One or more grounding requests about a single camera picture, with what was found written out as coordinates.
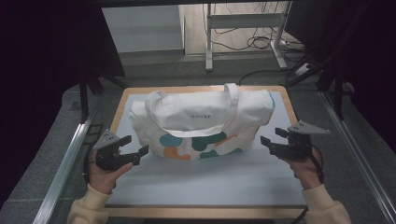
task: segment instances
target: sleeve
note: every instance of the sleeve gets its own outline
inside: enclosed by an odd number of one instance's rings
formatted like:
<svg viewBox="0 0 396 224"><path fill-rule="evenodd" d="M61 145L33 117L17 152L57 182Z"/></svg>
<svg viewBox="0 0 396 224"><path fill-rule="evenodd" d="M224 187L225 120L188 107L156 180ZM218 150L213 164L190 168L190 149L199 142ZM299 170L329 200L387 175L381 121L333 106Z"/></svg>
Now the sleeve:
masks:
<svg viewBox="0 0 396 224"><path fill-rule="evenodd" d="M103 194L88 184L88 190L81 199L73 201L67 217L68 224L102 224L106 223L108 213L104 207L111 194Z"/></svg>
<svg viewBox="0 0 396 224"><path fill-rule="evenodd" d="M345 207L332 199L324 185L314 189L303 190L308 206L305 215L308 224L348 224L351 223Z"/></svg>

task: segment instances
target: metal rail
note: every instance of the metal rail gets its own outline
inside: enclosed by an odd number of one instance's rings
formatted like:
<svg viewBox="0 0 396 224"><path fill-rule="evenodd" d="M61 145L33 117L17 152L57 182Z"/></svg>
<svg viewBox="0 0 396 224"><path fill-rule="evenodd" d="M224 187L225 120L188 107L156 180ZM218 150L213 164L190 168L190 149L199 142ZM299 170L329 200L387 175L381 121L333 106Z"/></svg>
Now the metal rail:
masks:
<svg viewBox="0 0 396 224"><path fill-rule="evenodd" d="M59 169L56 172L56 175L53 178L51 185L49 186L49 191L47 192L47 195L44 198L44 201L37 212L35 221L33 222L34 224L44 224L50 221L50 216L52 215L59 195L64 188L64 183L66 182L70 170L72 169L73 164L76 160L78 150L80 149L85 134L87 133L88 128L91 125L91 121L95 114L95 108L97 103L99 102L99 99L100 96L93 96L90 106L91 114L88 116L85 123L78 125L73 139L70 142L66 153L64 154L64 159L62 160L61 165L59 166Z"/></svg>
<svg viewBox="0 0 396 224"><path fill-rule="evenodd" d="M358 144L350 133L347 125L338 118L335 111L332 109L332 100L330 99L328 94L324 93L323 91L319 91L318 94L322 98L323 103L325 104L327 111L329 112L330 117L335 124L335 127L337 128L338 132L341 134L344 142L346 143L346 147L348 148L353 160L356 162L359 170L361 171L361 175L366 181L368 188L373 193L380 209L384 213L385 218L387 219L388 223L395 224L396 210L389 195L382 187L382 184L376 177L374 171L370 167L370 164L364 158L361 149L359 148Z"/></svg>

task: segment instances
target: green spot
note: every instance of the green spot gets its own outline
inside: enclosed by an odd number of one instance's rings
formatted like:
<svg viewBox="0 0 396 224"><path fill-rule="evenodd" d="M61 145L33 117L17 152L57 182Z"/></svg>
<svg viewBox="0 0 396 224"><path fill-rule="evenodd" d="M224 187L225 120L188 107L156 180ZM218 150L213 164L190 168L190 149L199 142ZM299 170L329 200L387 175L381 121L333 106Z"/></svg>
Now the green spot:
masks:
<svg viewBox="0 0 396 224"><path fill-rule="evenodd" d="M183 139L179 137L174 137L173 135L167 133L160 138L160 143L164 147L178 147L181 145Z"/></svg>
<svg viewBox="0 0 396 224"><path fill-rule="evenodd" d="M211 150L210 152L203 152L199 155L199 159L206 159L211 157L217 157L219 154L216 150Z"/></svg>
<svg viewBox="0 0 396 224"><path fill-rule="evenodd" d="M236 148L236 149L234 149L233 151L227 153L227 155L234 154L234 153L241 153L241 152L243 152L243 151L244 151L244 150L242 150L241 148Z"/></svg>
<svg viewBox="0 0 396 224"><path fill-rule="evenodd" d="M196 151L204 151L209 144L214 144L227 138L225 133L217 133L206 137L193 137L191 146Z"/></svg>

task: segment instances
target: wall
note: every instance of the wall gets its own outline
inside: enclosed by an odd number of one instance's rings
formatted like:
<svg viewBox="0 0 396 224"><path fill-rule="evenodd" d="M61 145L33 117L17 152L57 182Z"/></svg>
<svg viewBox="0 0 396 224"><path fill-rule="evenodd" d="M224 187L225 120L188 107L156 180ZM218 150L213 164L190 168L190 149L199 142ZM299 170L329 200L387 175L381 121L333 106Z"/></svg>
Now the wall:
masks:
<svg viewBox="0 0 396 224"><path fill-rule="evenodd" d="M179 6L111 7L103 13L118 53L184 49Z"/></svg>

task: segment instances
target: bag handle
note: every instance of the bag handle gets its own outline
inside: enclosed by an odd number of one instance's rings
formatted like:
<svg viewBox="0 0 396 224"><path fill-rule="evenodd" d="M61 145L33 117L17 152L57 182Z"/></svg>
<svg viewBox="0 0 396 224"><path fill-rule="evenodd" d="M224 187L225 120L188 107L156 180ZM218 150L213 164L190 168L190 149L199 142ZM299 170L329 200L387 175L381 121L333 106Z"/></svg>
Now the bag handle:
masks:
<svg viewBox="0 0 396 224"><path fill-rule="evenodd" d="M230 96L230 109L227 110L228 114L226 115L227 119L225 120L224 124L220 124L217 126L213 126L207 129L202 130L192 130L192 131L180 131L180 130L169 130L165 129L161 126L161 124L154 118L152 115L152 107L154 103L154 96L159 94L161 98L167 96L165 91L153 91L148 95L148 98L145 102L146 112L148 113L149 117L152 121L154 121L161 129L166 131L167 133L172 134L175 137L198 137L198 136L209 136L216 133L220 133L224 128L228 127L230 123L233 121L233 118L236 115L236 111L238 108L238 101L239 101L239 92L234 83L224 84L224 91L229 93Z"/></svg>

